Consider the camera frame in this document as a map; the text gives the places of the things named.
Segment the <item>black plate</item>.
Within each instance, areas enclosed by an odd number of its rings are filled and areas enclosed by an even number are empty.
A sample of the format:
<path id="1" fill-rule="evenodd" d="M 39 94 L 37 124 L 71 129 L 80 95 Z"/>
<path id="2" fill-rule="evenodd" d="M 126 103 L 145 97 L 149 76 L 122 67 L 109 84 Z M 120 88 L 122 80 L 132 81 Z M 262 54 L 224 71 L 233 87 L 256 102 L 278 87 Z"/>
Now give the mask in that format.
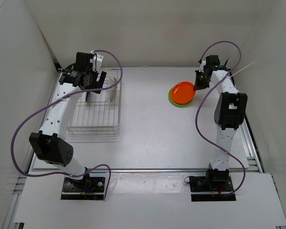
<path id="1" fill-rule="evenodd" d="M 89 103 L 91 101 L 91 92 L 86 93 L 85 102 Z"/>

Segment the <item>orange plate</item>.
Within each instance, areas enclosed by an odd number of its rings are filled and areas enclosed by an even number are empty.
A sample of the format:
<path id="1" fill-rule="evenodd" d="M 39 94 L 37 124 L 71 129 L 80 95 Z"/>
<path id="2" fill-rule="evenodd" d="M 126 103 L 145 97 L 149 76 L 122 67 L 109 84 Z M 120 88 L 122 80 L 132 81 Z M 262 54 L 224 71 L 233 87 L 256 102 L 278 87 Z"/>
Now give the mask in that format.
<path id="1" fill-rule="evenodd" d="M 195 93 L 196 90 L 194 89 L 194 84 L 188 81 L 184 81 L 176 84 L 170 90 L 169 98 L 176 104 L 185 105 L 193 100 Z"/>

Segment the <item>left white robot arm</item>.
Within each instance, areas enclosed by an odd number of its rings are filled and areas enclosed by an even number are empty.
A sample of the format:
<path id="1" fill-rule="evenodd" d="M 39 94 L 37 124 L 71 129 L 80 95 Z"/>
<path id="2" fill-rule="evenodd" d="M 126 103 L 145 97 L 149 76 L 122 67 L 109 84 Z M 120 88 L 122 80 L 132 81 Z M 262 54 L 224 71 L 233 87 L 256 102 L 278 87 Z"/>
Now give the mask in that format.
<path id="1" fill-rule="evenodd" d="M 29 142 L 39 160 L 57 167 L 74 180 L 80 191 L 90 187 L 86 168 L 73 157 L 73 147 L 65 141 L 66 131 L 75 105 L 85 89 L 101 89 L 106 74 L 100 71 L 103 56 L 97 53 L 76 54 L 72 67 L 61 70 L 54 100 L 62 100 L 49 109 L 46 121 Z"/>

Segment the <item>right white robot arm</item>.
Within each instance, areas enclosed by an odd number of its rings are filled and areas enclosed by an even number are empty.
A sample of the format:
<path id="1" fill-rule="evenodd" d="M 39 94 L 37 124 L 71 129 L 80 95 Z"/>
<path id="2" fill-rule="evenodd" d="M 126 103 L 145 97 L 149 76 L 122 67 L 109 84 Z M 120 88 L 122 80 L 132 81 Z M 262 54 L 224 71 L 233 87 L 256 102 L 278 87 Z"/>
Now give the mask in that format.
<path id="1" fill-rule="evenodd" d="M 196 70 L 194 90 L 203 90 L 213 83 L 219 93 L 214 112 L 216 124 L 216 142 L 214 158 L 209 163 L 204 184 L 211 191 L 217 190 L 228 182 L 229 153 L 234 135 L 243 123 L 247 104 L 247 95 L 240 93 L 228 78 L 226 66 L 220 64 L 218 55 L 209 55 Z"/>

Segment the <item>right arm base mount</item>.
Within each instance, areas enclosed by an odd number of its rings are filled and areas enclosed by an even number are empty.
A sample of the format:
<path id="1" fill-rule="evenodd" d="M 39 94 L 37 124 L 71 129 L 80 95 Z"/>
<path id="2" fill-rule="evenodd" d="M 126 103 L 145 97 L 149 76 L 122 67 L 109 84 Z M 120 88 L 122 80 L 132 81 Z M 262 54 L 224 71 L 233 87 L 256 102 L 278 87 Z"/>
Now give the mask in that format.
<path id="1" fill-rule="evenodd" d="M 186 176 L 184 184 L 190 186 L 192 202 L 225 202 L 236 201 L 231 176 L 226 181 L 204 176 Z"/>

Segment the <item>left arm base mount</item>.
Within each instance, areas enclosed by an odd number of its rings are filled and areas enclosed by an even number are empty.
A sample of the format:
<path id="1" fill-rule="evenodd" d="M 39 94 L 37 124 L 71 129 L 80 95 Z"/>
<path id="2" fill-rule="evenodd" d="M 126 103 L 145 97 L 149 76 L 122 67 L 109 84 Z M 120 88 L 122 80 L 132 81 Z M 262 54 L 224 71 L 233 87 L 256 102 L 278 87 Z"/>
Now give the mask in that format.
<path id="1" fill-rule="evenodd" d="M 82 180 L 64 178 L 61 200 L 104 200 L 105 176 L 85 175 Z"/>

